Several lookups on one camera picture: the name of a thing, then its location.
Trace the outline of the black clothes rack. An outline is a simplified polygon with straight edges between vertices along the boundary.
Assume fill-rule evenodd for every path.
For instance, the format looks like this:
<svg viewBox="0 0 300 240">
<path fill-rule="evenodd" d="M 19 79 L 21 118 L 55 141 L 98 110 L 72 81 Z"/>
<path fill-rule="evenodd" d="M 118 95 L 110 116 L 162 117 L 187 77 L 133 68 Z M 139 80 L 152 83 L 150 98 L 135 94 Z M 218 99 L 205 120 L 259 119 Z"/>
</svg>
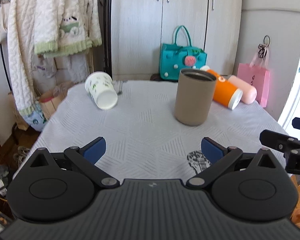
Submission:
<svg viewBox="0 0 300 240">
<path fill-rule="evenodd" d="M 103 2 L 100 2 L 100 5 L 102 5 L 103 7 L 104 64 L 105 64 L 103 70 L 112 77 L 113 72 L 112 72 L 112 61 L 111 61 L 111 0 L 103 0 Z M 2 66 L 5 72 L 6 81 L 10 92 L 12 92 L 12 86 L 8 76 L 2 43 L 0 43 L 0 55 L 1 55 Z"/>
</svg>

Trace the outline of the beige tumbler cup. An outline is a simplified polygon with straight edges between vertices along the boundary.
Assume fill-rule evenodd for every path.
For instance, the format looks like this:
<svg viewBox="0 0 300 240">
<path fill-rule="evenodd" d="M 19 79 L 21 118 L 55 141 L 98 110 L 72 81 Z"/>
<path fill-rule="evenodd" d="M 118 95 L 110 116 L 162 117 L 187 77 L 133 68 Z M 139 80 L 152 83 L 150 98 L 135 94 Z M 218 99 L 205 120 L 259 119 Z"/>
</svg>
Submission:
<svg viewBox="0 0 300 240">
<path fill-rule="evenodd" d="M 182 124 L 199 126 L 209 114 L 216 77 L 204 70 L 182 69 L 179 74 L 174 116 Z"/>
</svg>

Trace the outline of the pink tumbler cup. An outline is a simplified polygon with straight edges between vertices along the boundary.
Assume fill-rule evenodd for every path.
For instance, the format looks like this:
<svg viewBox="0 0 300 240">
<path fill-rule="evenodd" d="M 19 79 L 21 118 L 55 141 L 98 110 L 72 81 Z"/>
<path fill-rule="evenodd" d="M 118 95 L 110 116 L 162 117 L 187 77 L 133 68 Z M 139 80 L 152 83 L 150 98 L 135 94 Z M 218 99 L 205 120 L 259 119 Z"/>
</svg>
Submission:
<svg viewBox="0 0 300 240">
<path fill-rule="evenodd" d="M 242 92 L 241 101 L 246 105 L 252 104 L 256 100 L 257 90 L 254 86 L 243 81 L 242 79 L 232 75 L 228 78 L 228 81 L 239 88 Z"/>
</svg>

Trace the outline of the white fleece robe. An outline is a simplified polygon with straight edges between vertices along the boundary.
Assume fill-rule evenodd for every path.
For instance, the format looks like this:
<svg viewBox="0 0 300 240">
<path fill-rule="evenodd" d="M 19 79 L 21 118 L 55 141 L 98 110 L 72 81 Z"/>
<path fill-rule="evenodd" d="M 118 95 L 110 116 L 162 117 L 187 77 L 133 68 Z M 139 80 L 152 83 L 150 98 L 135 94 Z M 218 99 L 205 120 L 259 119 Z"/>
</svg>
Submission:
<svg viewBox="0 0 300 240">
<path fill-rule="evenodd" d="M 27 122 L 35 124 L 42 122 L 35 120 L 41 115 L 42 109 L 35 94 L 32 77 L 33 59 L 37 55 L 34 52 L 36 4 L 37 0 L 11 0 L 7 27 L 8 62 L 15 104 L 21 116 Z M 89 75 L 86 57 L 89 50 L 59 56 L 65 60 L 73 83 L 83 82 Z"/>
</svg>

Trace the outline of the white patterned tablecloth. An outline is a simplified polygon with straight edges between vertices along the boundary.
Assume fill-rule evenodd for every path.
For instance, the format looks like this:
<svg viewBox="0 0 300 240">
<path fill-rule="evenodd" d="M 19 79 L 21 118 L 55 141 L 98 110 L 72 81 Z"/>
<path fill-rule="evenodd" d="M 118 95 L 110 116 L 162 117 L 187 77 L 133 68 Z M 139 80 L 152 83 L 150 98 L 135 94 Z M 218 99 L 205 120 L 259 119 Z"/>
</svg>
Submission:
<svg viewBox="0 0 300 240">
<path fill-rule="evenodd" d="M 258 103 L 229 110 L 214 102 L 207 120 L 191 127 L 174 118 L 176 83 L 117 81 L 115 88 L 121 91 L 119 100 L 106 111 L 95 105 L 83 84 L 70 88 L 32 149 L 62 152 L 103 137 L 106 153 L 96 166 L 116 179 L 188 180 L 195 172 L 187 155 L 200 150 L 204 137 L 255 153 L 262 131 L 283 133 Z"/>
</svg>

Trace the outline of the white fleece jacket green trim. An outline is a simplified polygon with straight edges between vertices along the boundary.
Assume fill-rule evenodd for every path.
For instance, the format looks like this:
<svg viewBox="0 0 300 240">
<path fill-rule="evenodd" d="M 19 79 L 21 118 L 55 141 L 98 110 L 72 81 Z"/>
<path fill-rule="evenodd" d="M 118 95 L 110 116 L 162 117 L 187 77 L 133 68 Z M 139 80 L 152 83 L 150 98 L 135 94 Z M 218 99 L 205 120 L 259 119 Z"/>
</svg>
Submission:
<svg viewBox="0 0 300 240">
<path fill-rule="evenodd" d="M 37 0 L 35 54 L 68 56 L 101 44 L 98 0 Z"/>
</svg>

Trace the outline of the orange paper cup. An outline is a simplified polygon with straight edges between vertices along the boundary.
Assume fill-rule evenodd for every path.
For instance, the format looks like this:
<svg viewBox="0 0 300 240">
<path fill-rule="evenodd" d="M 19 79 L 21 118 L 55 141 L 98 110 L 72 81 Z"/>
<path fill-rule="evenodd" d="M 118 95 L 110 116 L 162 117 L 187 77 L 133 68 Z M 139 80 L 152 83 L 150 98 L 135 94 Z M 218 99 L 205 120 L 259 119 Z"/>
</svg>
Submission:
<svg viewBox="0 0 300 240">
<path fill-rule="evenodd" d="M 242 90 L 214 70 L 211 70 L 208 66 L 203 66 L 200 70 L 204 70 L 216 77 L 217 82 L 213 100 L 230 110 L 234 110 L 242 98 Z"/>
</svg>

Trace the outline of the grey three-door wardrobe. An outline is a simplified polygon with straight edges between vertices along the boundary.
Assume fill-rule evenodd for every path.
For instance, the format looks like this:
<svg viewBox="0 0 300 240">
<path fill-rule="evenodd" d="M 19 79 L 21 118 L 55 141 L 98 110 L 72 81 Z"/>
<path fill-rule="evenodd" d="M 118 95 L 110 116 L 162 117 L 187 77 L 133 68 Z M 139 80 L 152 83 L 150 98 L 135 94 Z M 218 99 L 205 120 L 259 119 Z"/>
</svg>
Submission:
<svg viewBox="0 0 300 240">
<path fill-rule="evenodd" d="M 242 0 L 111 0 L 111 70 L 116 80 L 148 80 L 163 44 L 192 44 L 219 74 L 234 70 Z"/>
</svg>

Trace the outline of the teal felt handbag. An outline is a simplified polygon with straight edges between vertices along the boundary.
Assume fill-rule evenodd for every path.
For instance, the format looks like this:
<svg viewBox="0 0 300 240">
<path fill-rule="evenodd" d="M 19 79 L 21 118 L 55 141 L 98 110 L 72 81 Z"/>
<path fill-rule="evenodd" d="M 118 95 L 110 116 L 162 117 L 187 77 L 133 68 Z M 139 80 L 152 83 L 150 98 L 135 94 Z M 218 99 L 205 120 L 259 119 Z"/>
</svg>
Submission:
<svg viewBox="0 0 300 240">
<path fill-rule="evenodd" d="M 184 28 L 188 38 L 187 46 L 177 45 L 178 33 Z M 206 65 L 207 53 L 194 47 L 188 29 L 180 25 L 174 36 L 173 44 L 163 43 L 160 50 L 159 74 L 163 80 L 178 81 L 179 72 L 185 68 L 200 69 Z"/>
</svg>

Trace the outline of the white floral paper cup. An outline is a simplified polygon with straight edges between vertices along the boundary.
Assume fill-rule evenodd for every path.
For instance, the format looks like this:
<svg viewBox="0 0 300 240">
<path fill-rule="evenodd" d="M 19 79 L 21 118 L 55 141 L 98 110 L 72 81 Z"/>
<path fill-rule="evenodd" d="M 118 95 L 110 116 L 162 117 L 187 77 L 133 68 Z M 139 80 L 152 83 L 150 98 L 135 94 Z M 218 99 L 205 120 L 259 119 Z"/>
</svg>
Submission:
<svg viewBox="0 0 300 240">
<path fill-rule="evenodd" d="M 118 101 L 113 80 L 105 72 L 94 72 L 85 81 L 85 90 L 101 110 L 112 109 Z"/>
</svg>

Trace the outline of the pink paper gift bag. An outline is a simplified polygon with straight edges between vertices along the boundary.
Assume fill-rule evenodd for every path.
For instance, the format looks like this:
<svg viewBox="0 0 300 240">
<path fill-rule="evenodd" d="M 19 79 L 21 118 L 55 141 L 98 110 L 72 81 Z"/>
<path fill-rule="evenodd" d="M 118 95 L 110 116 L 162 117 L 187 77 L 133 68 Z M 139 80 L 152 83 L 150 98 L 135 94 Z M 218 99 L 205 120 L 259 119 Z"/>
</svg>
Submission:
<svg viewBox="0 0 300 240">
<path fill-rule="evenodd" d="M 269 47 L 265 44 L 259 44 L 258 51 L 252 61 L 240 63 L 237 70 L 238 78 L 256 88 L 256 101 L 262 108 L 267 106 L 270 88 L 269 55 Z"/>
</svg>

